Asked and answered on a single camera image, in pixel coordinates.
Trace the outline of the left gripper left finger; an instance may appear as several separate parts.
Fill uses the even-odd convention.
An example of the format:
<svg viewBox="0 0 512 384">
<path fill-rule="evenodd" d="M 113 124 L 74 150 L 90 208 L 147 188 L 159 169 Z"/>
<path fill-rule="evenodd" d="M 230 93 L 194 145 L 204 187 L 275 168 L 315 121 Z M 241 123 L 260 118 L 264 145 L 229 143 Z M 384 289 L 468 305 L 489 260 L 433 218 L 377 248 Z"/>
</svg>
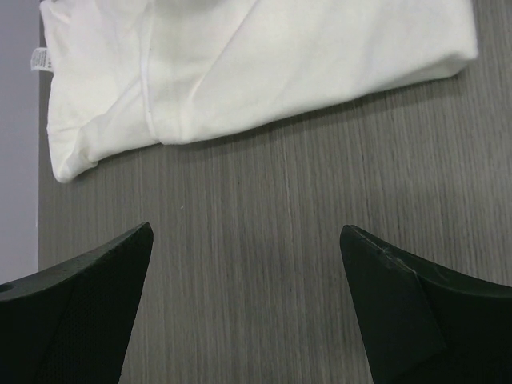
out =
<svg viewBox="0 0 512 384">
<path fill-rule="evenodd" d="M 143 223 L 1 286 L 3 383 L 117 383 L 154 241 Z"/>
</svg>

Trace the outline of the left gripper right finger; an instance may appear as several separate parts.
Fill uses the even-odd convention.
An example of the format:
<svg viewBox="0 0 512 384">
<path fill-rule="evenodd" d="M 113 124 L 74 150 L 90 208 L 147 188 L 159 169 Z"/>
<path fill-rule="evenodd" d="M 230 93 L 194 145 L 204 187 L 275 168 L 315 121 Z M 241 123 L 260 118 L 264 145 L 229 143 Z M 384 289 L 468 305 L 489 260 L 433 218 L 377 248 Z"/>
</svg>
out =
<svg viewBox="0 0 512 384">
<path fill-rule="evenodd" d="M 509 383 L 511 288 L 345 225 L 343 265 L 375 383 Z"/>
</svg>

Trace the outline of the white t shirt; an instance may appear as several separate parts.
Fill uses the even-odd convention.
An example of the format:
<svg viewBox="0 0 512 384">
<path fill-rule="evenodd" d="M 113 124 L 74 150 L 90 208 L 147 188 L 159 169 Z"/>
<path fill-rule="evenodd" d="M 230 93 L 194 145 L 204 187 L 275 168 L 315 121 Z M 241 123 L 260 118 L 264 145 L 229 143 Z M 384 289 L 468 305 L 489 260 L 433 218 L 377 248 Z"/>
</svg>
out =
<svg viewBox="0 0 512 384">
<path fill-rule="evenodd" d="M 43 1 L 54 177 L 448 78 L 478 56 L 469 1 Z"/>
</svg>

